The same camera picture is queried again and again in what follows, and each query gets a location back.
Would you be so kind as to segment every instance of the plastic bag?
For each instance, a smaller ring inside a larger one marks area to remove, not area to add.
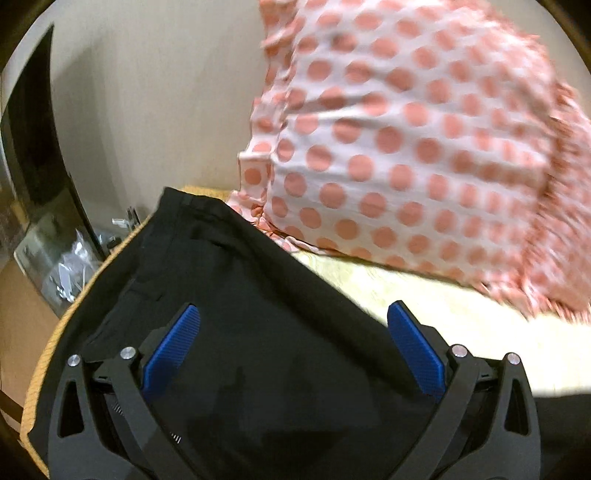
[[[74,302],[99,267],[100,261],[96,258],[92,247],[76,230],[76,241],[72,244],[72,250],[61,256],[61,262],[58,265],[60,296],[70,303]]]

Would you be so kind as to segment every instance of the beige wall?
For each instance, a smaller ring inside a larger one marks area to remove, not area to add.
[[[542,37],[591,112],[589,72],[550,14],[535,0],[493,3]],[[56,0],[4,72],[5,92],[52,21],[57,133],[92,221],[127,205],[147,213],[165,185],[237,185],[265,68],[256,0]]]

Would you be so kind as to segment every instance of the blue gripper pad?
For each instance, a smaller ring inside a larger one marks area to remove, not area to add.
[[[189,305],[178,315],[143,369],[142,395],[150,401],[160,395],[185,360],[201,327],[201,315]]]
[[[446,390],[445,366],[415,322],[401,301],[388,308],[388,330],[394,343],[421,391],[439,402]]]

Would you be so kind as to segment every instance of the pink dot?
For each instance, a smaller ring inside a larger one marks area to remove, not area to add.
[[[441,20],[442,18],[442,11],[440,8],[432,7],[432,6],[424,6],[417,8],[417,14],[424,18],[425,20],[430,20],[432,22],[436,22],[437,20]]]
[[[390,186],[404,192],[413,185],[414,172],[408,165],[396,165],[390,170]]]
[[[346,105],[345,93],[338,87],[331,87],[320,94],[320,103],[328,110],[338,110]]]
[[[332,72],[332,66],[327,60],[314,60],[308,67],[308,78],[313,82],[326,80]]]
[[[292,197],[302,197],[306,193],[307,185],[306,179],[301,173],[290,172],[285,176],[283,181],[285,191]]]
[[[427,84],[427,97],[431,103],[447,103],[452,98],[452,89],[446,79],[433,80]]]
[[[513,199],[511,202],[511,209],[509,210],[509,215],[512,218],[516,218],[521,216],[521,212],[525,209],[526,205],[524,205],[519,199]]]
[[[452,169],[454,173],[466,174],[474,169],[472,155],[466,150],[460,150],[452,158]]]
[[[382,153],[394,153],[402,146],[402,133],[394,127],[384,127],[375,135],[375,144]]]
[[[318,211],[309,207],[300,210],[300,220],[308,228],[317,229],[322,225],[322,218]]]
[[[297,51],[302,54],[312,53],[318,48],[318,40],[314,35],[303,37],[297,44]]]
[[[458,82],[468,82],[472,78],[470,67],[463,60],[456,60],[450,63],[449,73]]]
[[[351,33],[336,35],[332,40],[332,50],[339,53],[351,53],[357,47],[357,38]]]
[[[431,175],[431,177],[429,177],[427,190],[429,191],[429,198],[442,202],[446,199],[449,191],[447,179],[443,175]]]
[[[466,223],[464,223],[464,236],[468,238],[476,238],[480,236],[484,221],[479,216],[471,216]]]
[[[445,272],[443,272],[443,275],[457,282],[461,282],[465,276],[464,272],[457,267],[453,267],[449,270],[446,270]]]
[[[426,70],[433,69],[439,64],[437,54],[428,47],[417,48],[413,52],[413,60],[418,67]]]
[[[321,8],[326,5],[326,2],[327,0],[308,0],[306,2],[306,8],[310,10]]]
[[[272,148],[273,147],[269,142],[259,142],[254,147],[252,147],[252,151],[257,153],[269,153]]]
[[[271,199],[271,210],[278,217],[285,218],[288,212],[285,200],[281,197],[273,197]]]
[[[441,210],[435,217],[435,231],[448,233],[455,229],[457,224],[456,214],[451,210]]]
[[[495,108],[491,114],[492,126],[498,130],[503,130],[507,126],[507,116],[505,111],[500,108]]]
[[[320,201],[327,208],[341,208],[347,199],[347,194],[338,183],[325,183],[320,189]]]
[[[324,248],[325,250],[338,250],[339,249],[339,246],[336,243],[334,243],[329,238],[324,238],[323,236],[321,236],[319,239],[316,240],[316,245],[318,245],[319,248]]]
[[[379,59],[391,59],[398,54],[398,45],[389,38],[378,38],[371,44],[371,52]]]
[[[345,68],[345,78],[351,83],[365,83],[373,74],[371,67],[360,60],[352,61]]]
[[[424,261],[417,267],[417,270],[421,273],[432,274],[435,272],[436,267],[431,262]]]
[[[455,260],[459,254],[460,245],[458,245],[454,241],[448,240],[441,246],[441,250],[439,251],[439,258],[446,262],[449,262]]]
[[[484,77],[479,84],[487,97],[496,98],[499,96],[499,86],[494,77]]]
[[[486,198],[486,211],[499,213],[503,207],[503,197],[498,192],[489,192]]]
[[[359,202],[361,215],[369,218],[379,218],[386,211],[386,198],[379,193],[368,193]]]
[[[332,162],[332,154],[324,145],[313,145],[306,153],[306,164],[311,170],[326,171]]]
[[[495,62],[495,67],[496,67],[496,71],[499,74],[499,78],[503,82],[507,82],[507,81],[511,80],[511,72],[509,71],[509,67],[507,66],[506,63],[504,63],[502,61],[497,61],[497,62]]]
[[[261,132],[266,134],[273,131],[273,122],[270,118],[259,118],[259,120],[256,121],[256,126]]]
[[[386,97],[378,92],[368,93],[363,97],[361,103],[365,113],[371,116],[383,115],[390,107]]]
[[[318,115],[302,113],[295,118],[295,131],[301,135],[310,135],[318,128]]]
[[[371,252],[365,248],[361,248],[361,247],[356,247],[353,250],[351,250],[351,256],[352,257],[359,257],[365,261],[370,262],[371,261]]]
[[[496,162],[487,162],[478,170],[478,178],[493,183],[501,177],[501,166]]]
[[[423,163],[438,162],[442,153],[441,144],[434,138],[423,138],[417,144],[417,157]]]
[[[492,148],[492,137],[485,128],[476,128],[474,133],[474,142],[480,150],[490,151]]]
[[[333,125],[333,135],[341,143],[353,143],[361,135],[361,125],[357,120],[340,118]]]
[[[398,0],[381,0],[378,7],[384,10],[394,10],[395,12],[402,10],[402,4]]]
[[[294,88],[287,93],[287,105],[292,110],[299,110],[304,106],[306,101],[306,91],[299,88]]]
[[[423,206],[418,202],[408,202],[398,210],[396,217],[401,224],[415,226],[423,221]]]
[[[388,73],[386,83],[397,92],[406,92],[414,87],[414,73],[403,67],[397,67]]]
[[[478,95],[468,93],[462,97],[462,110],[466,115],[478,116],[482,112],[482,104]]]
[[[287,94],[283,92],[276,93],[273,95],[273,103],[276,105],[280,105],[285,102],[287,99]]]
[[[363,12],[355,17],[355,25],[360,30],[375,30],[382,24],[382,17],[374,12]]]
[[[424,253],[430,245],[431,241],[426,236],[413,235],[408,241],[407,248],[413,255],[418,255]]]
[[[380,227],[371,232],[371,238],[374,245],[380,248],[390,248],[398,239],[394,231],[387,226]]]
[[[354,181],[367,181],[374,173],[374,161],[367,155],[355,155],[349,159],[349,177]]]
[[[488,231],[488,238],[492,242],[494,242],[496,244],[500,244],[504,234],[505,234],[505,225],[503,223],[492,222],[490,224],[489,231]]]
[[[359,225],[353,220],[339,220],[335,224],[336,234],[344,240],[352,240],[359,235]]]
[[[422,127],[429,121],[429,110],[422,103],[407,103],[403,110],[407,122],[413,127]]]
[[[295,150],[296,148],[294,147],[294,144],[291,143],[291,141],[286,138],[282,138],[277,144],[277,158],[280,162],[290,161],[294,155]]]
[[[443,132],[447,138],[460,138],[464,131],[464,124],[458,115],[443,116]]]
[[[468,263],[478,265],[486,260],[486,250],[482,247],[474,247],[468,252]]]
[[[292,236],[293,238],[297,238],[298,240],[303,240],[304,239],[304,234],[301,232],[301,230],[295,226],[286,226],[283,231],[289,235]]]
[[[505,265],[505,261],[505,252],[503,250],[497,250],[491,257],[491,265],[493,267]]]
[[[517,98],[515,93],[509,92],[505,96],[505,103],[506,107],[511,112],[518,112],[519,111],[519,99]]]
[[[261,182],[261,172],[258,168],[248,168],[244,172],[244,180],[250,185],[259,185]]]
[[[324,12],[318,17],[316,24],[322,28],[336,27],[340,22],[340,14],[337,12]]]
[[[421,34],[418,24],[409,18],[403,18],[396,24],[399,35],[407,38],[416,38]]]
[[[503,142],[503,160],[513,162],[516,156],[515,145],[511,140]]]
[[[440,49],[444,51],[453,50],[456,48],[456,41],[447,30],[440,30],[435,33],[435,42]]]
[[[404,259],[402,257],[399,257],[398,255],[392,255],[391,257],[388,257],[384,263],[386,263],[387,266],[392,267],[392,268],[405,268],[406,267],[406,262],[404,261]]]
[[[464,208],[474,208],[478,201],[478,188],[466,183],[460,190],[460,205]]]

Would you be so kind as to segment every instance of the wooden floor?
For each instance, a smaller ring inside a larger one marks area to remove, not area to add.
[[[0,375],[2,391],[19,405],[57,320],[10,260],[0,271]]]

